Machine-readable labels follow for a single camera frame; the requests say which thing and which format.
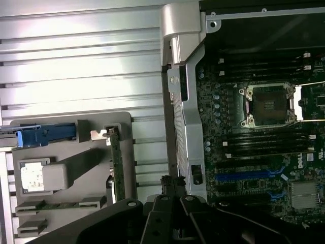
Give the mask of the black expansion slot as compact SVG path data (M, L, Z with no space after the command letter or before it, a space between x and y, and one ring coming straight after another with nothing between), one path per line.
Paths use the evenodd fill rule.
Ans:
M219 193L230 194L230 195L240 195L240 194L264 194L268 189L263 188L247 188L234 184L225 184L216 186L216 190Z
M234 197L220 197L217 202L229 202L242 205L267 205L270 198L267 196L234 196Z
M239 168L239 167L249 167L249 166L264 166L270 165L270 162L264 160L241 160L241 161L222 161L216 164L216 168Z

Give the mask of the blue expansion slot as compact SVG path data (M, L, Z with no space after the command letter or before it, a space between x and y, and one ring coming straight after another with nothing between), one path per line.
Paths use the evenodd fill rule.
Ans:
M231 181L231 180L242 180L242 179L270 178L275 176L276 176L275 174L271 174L267 171L249 171L249 172L216 174L215 179L218 181Z

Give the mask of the black RAM slot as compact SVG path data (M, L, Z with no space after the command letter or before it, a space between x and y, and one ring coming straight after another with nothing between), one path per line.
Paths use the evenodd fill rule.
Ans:
M220 71L234 71L234 70L311 70L313 68L312 65L298 65L298 66L225 66L225 67L218 67Z
M306 138L306 139L316 139L316 134L294 134L294 135L278 135L278 134L271 134L271 135L235 135L232 137L224 137L223 140L231 141L231 140L255 140L255 139L299 139L299 138Z
M255 145L291 145L291 144L311 144L308 140L294 140L294 141L238 141L230 142L224 141L222 146L255 146Z
M302 58L302 59L243 59L243 60L231 60L231 59L219 59L218 65L237 65L237 64L272 64L272 63L302 63L309 62L312 59Z
M309 51L298 52L259 52L259 53L220 53L222 58L262 58L262 57L311 57L312 53Z
M219 72L217 74L218 77L225 78L235 78L235 77L246 77L246 78L258 78L258 77L271 77L271 76L290 76L290 75L305 75L310 74L311 71L295 71L295 72L278 72L278 73L226 73Z
M300 152L287 152L287 153L277 153L277 154L224 154L226 159L235 159L235 158L251 158L251 157L274 157L274 156L285 156L285 155L296 155Z
M224 151L228 153L237 153L237 152L253 152L253 151L270 151L273 153L276 152L296 152L296 151L314 151L315 147L271 147L271 148L266 148L266 147L261 147L261 148L223 148Z

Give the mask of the green RAM stick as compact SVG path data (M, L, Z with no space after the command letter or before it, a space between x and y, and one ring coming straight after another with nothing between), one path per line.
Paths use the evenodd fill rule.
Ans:
M42 203L37 206L36 210L59 210L59 209L68 209L68 208L79 208L79 203L76 202L66 202L66 203Z

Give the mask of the grey parts rack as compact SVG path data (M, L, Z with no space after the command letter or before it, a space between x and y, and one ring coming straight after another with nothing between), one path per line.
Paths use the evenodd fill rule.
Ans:
M47 146L16 149L12 153L15 176L17 240L23 244L71 222L97 212L107 205L106 180L110 173L110 148L105 140L92 141L90 131L118 127L123 159L125 198L135 198L136 176L132 119L127 112L93 113L50 118L21 119L20 124L74 123L77 137L50 142ZM23 192L20 164L42 162L45 190ZM79 208L36 210L42 203L79 203Z

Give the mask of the silver chipset heatsink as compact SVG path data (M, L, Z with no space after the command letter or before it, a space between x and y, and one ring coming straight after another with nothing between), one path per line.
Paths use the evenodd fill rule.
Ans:
M317 208L319 203L317 183L294 182L291 184L291 206L294 209Z

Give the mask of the silver CPU chip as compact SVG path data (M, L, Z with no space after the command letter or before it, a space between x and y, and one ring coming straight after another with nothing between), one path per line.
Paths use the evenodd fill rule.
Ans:
M44 188L42 162L24 162L20 164L23 192L42 192Z

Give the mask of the hard disk with blue caddy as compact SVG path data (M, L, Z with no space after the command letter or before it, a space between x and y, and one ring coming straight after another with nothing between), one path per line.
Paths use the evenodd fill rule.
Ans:
M74 123L0 126L0 153L47 146L50 142L73 140L76 137L77 128Z

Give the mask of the open black PC case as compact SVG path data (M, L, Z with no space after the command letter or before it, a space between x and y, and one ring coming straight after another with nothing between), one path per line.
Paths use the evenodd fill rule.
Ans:
M206 37L183 65L168 67L176 157L189 194L207 202L196 66L204 55L325 50L325 0L195 0Z

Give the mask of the CPU socket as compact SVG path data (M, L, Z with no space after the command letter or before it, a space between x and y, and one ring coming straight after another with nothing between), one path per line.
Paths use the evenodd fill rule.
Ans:
M298 121L295 105L296 87L290 83L254 84L240 88L243 96L244 119L240 126L247 129L281 128Z

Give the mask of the silver socket cover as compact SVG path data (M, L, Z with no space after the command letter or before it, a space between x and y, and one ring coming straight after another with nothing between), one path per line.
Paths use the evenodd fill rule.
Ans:
M302 86L295 87L295 92L293 95L292 109L295 114L296 122L300 122L300 120L305 120L303 118L302 107L299 105L299 102L302 98L301 90Z

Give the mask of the green motherboard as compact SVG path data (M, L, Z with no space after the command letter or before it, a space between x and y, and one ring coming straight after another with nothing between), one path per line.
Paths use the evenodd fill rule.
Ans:
M296 122L293 125L281 128L268 129L247 129L240 126L244 119L243 96L238 94L240 88L254 84L272 84L272 83L290 83L292 85L325 81L325 50L292 50L275 52L298 52L309 51L311 57L299 57L312 59L309 62L302 63L272 63L272 64L237 64L237 65L218 65L219 59L295 59L293 57L262 57L262 58L222 58L220 52L215 55L206 54L196 66L197 73L197 101L200 119L203 129L204 140L204 160L206 176L207 202L212 203L213 199L222 193L217 192L216 186L225 184L234 184L247 188L268 189L267 192L287 192L291 195L291 184L294 182L315 182L321 189L320 193L325 197L325 122L302 123ZM225 66L298 66L312 65L311 70L234 70L220 71L218 67ZM305 75L290 76L271 76L246 78L218 77L219 72L226 73L278 73L311 71ZM301 90L301 101L304 119L322 119L325 118L325 83L311 86L303 86ZM224 137L235 135L294 135L294 134L316 134L316 139L255 139L255 140L231 140L238 141L294 141L308 140L311 144L291 144L291 145L255 145L255 146L222 146ZM274 157L251 157L226 159L224 154L277 154L285 152L253 151L253 152L226 152L223 148L271 148L271 147L315 147L314 151L296 151L296 155L274 156ZM270 165L249 166L239 168L218 169L216 164L222 161L241 161L241 160L264 160L270 162ZM249 171L267 171L275 174L270 178L242 179L231 181L218 181L216 174L236 173Z

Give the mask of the grey corner clamp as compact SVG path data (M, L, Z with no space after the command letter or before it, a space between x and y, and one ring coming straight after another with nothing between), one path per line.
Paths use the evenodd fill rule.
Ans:
M160 12L161 65L183 65L206 37L199 2L171 3Z

